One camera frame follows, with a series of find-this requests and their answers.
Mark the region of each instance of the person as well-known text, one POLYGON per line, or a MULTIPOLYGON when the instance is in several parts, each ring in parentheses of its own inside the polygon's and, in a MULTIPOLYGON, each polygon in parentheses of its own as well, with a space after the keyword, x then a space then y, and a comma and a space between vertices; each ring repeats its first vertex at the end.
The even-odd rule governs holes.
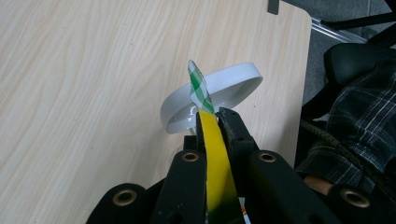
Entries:
MULTIPOLYGON (((381 61, 341 89, 324 130, 385 173, 389 162, 396 161, 396 60, 381 61)), ((301 147, 306 144, 297 148, 295 171, 311 189, 327 195, 333 185, 367 192, 375 188, 360 167, 327 141, 319 138, 307 152, 301 147)))

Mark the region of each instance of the gray floor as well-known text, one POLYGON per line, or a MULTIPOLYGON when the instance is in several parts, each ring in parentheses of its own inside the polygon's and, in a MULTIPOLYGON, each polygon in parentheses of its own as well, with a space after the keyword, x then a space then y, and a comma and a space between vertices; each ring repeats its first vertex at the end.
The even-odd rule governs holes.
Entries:
MULTIPOLYGON (((383 0, 283 0, 307 11, 311 17, 325 21, 344 21, 391 12, 383 0)), ((365 38, 377 34, 389 24, 349 30, 365 38)), ((317 31, 312 31, 308 53, 308 65, 304 87, 303 104, 320 91, 326 83, 323 54, 331 46, 341 43, 317 31)))

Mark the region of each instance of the yellow tape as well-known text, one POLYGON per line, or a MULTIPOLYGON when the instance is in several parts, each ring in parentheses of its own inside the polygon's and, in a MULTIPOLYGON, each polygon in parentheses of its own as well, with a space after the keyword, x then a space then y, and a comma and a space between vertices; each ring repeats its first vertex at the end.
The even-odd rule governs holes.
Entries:
POLYGON ((245 223, 216 117, 201 109, 199 115, 206 148, 209 223, 245 223))

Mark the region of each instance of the chair armrest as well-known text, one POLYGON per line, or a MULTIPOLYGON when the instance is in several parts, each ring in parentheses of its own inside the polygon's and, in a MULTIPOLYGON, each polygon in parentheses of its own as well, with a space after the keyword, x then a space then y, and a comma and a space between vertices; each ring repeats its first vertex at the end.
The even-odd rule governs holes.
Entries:
POLYGON ((396 50, 367 44, 339 44, 328 49, 324 67, 329 82, 345 86, 385 59, 396 59, 396 50))

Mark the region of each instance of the plaid fabric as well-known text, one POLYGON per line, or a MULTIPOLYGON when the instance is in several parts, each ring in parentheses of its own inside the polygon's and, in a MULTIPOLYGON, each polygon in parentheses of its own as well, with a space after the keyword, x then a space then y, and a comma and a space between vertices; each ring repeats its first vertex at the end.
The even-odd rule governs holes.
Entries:
MULTIPOLYGON (((379 63, 347 85, 332 106, 326 131, 384 172, 396 157, 396 61, 379 63)), ((297 168, 333 184, 371 191, 374 184, 339 151, 319 140, 297 168)))
POLYGON ((197 65, 189 60, 189 74, 191 79, 190 98, 195 105, 211 114, 215 114, 209 93, 206 88, 206 82, 197 65))

